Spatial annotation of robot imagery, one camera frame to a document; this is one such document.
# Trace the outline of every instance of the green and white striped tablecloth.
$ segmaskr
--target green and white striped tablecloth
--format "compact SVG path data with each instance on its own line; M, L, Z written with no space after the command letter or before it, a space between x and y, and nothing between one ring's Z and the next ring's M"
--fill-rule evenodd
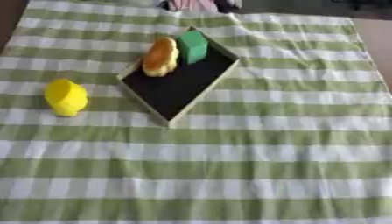
M189 25L241 66L162 129L116 74ZM391 111L348 18L32 0L0 58L0 224L389 224Z

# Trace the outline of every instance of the green cube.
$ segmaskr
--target green cube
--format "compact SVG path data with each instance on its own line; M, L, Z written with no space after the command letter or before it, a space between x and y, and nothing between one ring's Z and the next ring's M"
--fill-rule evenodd
M187 31L178 38L181 55L192 64L207 56L208 42L199 31Z

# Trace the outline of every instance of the yellow toy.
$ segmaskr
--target yellow toy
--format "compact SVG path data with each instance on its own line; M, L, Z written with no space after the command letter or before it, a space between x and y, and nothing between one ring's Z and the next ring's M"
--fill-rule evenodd
M76 116L88 104L88 92L66 79L54 80L46 86L45 98L59 116Z

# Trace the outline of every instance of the white stripe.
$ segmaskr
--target white stripe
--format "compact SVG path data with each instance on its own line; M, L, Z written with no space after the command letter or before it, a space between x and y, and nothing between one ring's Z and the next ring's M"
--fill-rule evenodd
M78 71L83 73L120 73L129 63L101 62L97 60L77 59L28 59L2 57L0 69L22 69L40 71Z
M0 199L308 200L392 197L392 178L0 178Z
M111 40L81 40L81 39L56 39L56 38L39 38L16 36L8 44L11 46L29 46L41 49L70 49L70 50L87 50L87 51L111 51L119 53L146 53L151 46L148 43L137 42L115 42ZM296 50L283 49L272 46L253 46L253 47L228 47L228 49L239 57L255 57L267 59L296 59L296 60L368 60L365 52L344 51L335 52L328 50Z
M1 124L158 127L151 115L139 112L81 111L58 117L47 109L0 108ZM382 116L258 116L184 115L178 129L192 130L392 130L392 117Z
M18 24L23 28L47 28L47 29L70 29L75 31L93 32L120 32L120 33L146 33L151 32L179 34L180 30L176 24L128 24L119 22L88 22L68 21L58 19L42 19L23 17ZM293 41L333 41L333 42L355 42L359 41L356 35L345 35L342 33L313 33L313 32L282 32L282 31L252 31L239 25L229 25L216 28L198 27L199 30L214 38L225 38L249 35L260 39L293 40Z
M230 74L232 77L243 79L272 79L281 81L381 81L376 71L359 70L298 70L298 69L271 69L260 67L239 67L238 72Z
M66 11L76 13L100 13L103 15L131 15L156 17L158 15L168 15L182 18L221 18L223 15L211 11L179 11L170 12L149 8L133 8L124 5L103 5L94 3L70 3L61 1L31 1L28 9ZM228 14L228 17L246 22L275 22L279 24L293 25L350 25L350 19L344 17L318 17L318 16L295 16L295 15L275 15L271 13L258 14Z
M125 161L376 162L392 160L392 145L168 144L0 140L0 158Z
M77 220L78 224L390 224L392 218L336 218L311 220ZM63 220L0 221L0 224L63 224Z

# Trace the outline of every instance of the toy bread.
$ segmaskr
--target toy bread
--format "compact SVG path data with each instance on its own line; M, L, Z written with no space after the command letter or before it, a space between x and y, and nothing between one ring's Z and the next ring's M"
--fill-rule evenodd
M163 77L177 67L179 50L172 38L161 38L143 58L143 70L147 76Z

